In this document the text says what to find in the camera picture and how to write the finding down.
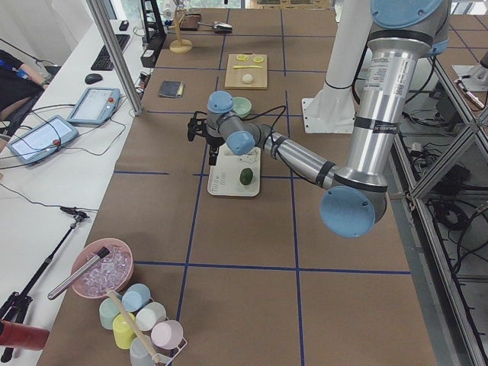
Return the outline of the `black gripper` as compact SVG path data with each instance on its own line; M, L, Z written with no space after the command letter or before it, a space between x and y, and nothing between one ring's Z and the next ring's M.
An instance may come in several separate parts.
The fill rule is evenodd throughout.
M219 155L219 148L223 145L223 138L221 136L213 136L209 131L207 131L206 141L210 145L208 164L216 165Z

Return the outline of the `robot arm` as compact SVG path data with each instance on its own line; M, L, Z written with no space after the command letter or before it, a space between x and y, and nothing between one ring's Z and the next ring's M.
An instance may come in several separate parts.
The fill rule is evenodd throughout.
M334 233L368 233L387 208L384 167L421 58L448 43L448 1L346 1L323 88L302 101L308 133L347 133L347 161L338 166L265 124L233 112L229 93L209 97L203 135L217 154L260 148L325 190L320 214Z

